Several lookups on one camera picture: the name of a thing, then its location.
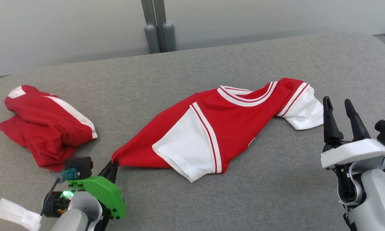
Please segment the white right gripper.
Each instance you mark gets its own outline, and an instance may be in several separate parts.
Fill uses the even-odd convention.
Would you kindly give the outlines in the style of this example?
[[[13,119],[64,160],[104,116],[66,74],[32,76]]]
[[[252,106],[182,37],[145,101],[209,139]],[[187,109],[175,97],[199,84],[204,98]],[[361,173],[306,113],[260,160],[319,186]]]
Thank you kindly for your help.
[[[350,119],[353,142],[321,153],[322,168],[333,168],[336,164],[348,164],[385,156],[385,146],[378,140],[371,139],[361,117],[348,98],[345,99],[345,110]],[[343,133],[338,129],[333,115],[332,102],[328,96],[323,98],[323,128],[325,144],[336,145],[343,140]]]

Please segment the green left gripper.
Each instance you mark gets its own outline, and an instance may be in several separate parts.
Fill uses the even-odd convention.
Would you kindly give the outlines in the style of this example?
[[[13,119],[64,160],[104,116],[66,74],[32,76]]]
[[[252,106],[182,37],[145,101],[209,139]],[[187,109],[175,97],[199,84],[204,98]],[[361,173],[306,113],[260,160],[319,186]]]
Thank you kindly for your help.
[[[94,196],[115,219],[123,219],[126,207],[122,193],[115,185],[119,161],[109,162],[98,174],[82,180],[68,180],[68,184],[76,190],[85,190]]]

